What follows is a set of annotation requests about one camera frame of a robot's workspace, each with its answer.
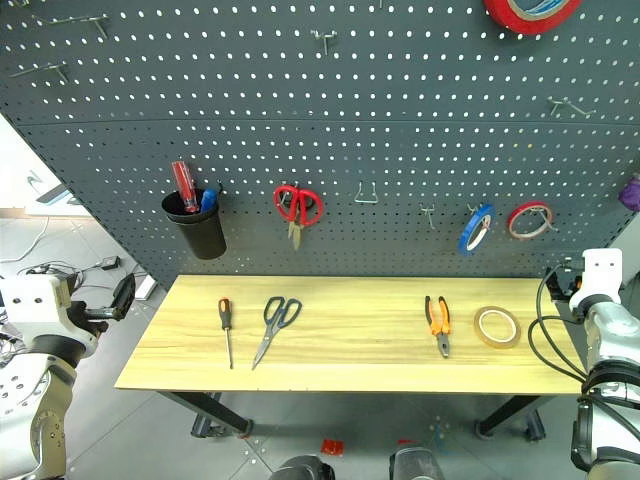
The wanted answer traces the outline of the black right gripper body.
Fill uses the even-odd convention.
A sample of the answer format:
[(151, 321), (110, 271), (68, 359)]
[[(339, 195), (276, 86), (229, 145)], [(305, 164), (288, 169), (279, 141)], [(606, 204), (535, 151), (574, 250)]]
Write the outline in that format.
[(582, 286), (582, 275), (571, 264), (547, 267), (545, 286), (552, 301), (568, 302)]

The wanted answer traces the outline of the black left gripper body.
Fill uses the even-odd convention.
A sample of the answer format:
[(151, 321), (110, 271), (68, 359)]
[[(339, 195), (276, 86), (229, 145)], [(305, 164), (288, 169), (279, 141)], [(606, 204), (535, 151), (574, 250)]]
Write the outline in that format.
[(84, 346), (96, 346), (101, 335), (109, 328), (108, 320), (88, 321), (84, 317), (86, 309), (98, 308), (88, 308), (84, 301), (71, 302), (70, 307), (66, 310), (67, 317), (71, 322), (67, 336)]

